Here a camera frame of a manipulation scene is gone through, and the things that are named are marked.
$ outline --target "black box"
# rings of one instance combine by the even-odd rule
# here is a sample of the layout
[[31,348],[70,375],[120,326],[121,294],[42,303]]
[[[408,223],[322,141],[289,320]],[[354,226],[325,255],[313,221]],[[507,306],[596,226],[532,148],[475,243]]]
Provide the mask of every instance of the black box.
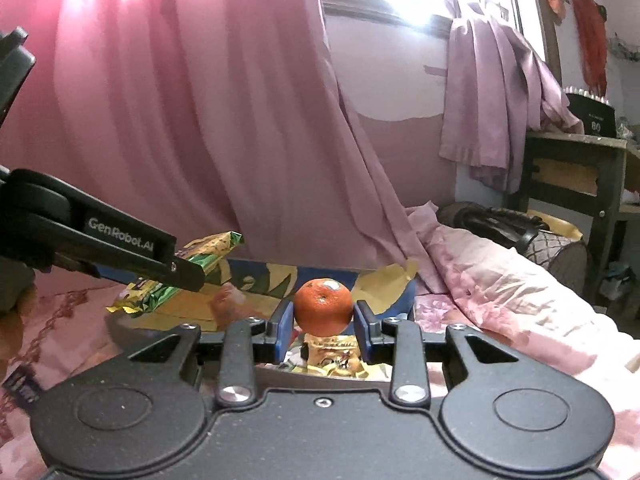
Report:
[[616,111],[613,107],[580,94],[567,94],[569,111],[582,120],[584,133],[616,137]]

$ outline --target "snack package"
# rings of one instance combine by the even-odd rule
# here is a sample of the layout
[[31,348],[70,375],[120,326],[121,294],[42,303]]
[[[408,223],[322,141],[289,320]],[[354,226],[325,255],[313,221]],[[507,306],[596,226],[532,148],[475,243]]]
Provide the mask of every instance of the snack package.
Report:
[[[229,231],[189,242],[175,255],[200,265],[206,275],[216,268],[221,258],[240,243],[242,243],[242,235]],[[181,289],[176,286],[163,285],[141,278],[136,283],[129,283],[108,310],[115,312],[122,309],[127,314],[141,316],[155,311],[180,291]]]

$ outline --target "curtain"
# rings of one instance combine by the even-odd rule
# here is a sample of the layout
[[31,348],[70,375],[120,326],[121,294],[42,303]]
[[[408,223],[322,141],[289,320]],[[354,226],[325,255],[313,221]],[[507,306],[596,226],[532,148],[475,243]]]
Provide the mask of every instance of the curtain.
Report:
[[444,289],[340,94],[319,0],[0,0],[37,58],[0,132],[53,174],[179,242],[375,268],[416,258]]
[[458,3],[449,36],[440,156],[470,166],[500,191],[520,187],[526,131],[554,124],[583,133],[569,101],[530,44],[478,0]]

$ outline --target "red cloth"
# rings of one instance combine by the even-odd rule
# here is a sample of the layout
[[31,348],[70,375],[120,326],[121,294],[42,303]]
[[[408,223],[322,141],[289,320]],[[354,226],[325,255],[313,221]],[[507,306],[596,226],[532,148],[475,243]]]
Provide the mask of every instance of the red cloth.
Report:
[[593,0],[573,0],[575,21],[582,53],[582,76],[589,92],[607,93],[607,32],[598,4]]

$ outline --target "dark label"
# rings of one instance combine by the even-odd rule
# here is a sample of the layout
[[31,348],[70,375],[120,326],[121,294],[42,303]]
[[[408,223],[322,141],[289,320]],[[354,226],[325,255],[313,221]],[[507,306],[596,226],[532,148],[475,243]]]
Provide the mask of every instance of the dark label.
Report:
[[44,393],[44,388],[34,378],[33,371],[25,365],[18,366],[5,379],[2,387],[11,395],[15,405],[23,409],[27,415],[31,415],[34,403]]
[[118,225],[113,219],[101,217],[97,213],[90,212],[87,215],[84,233],[142,256],[153,257],[154,255],[155,240],[140,235],[129,227]]

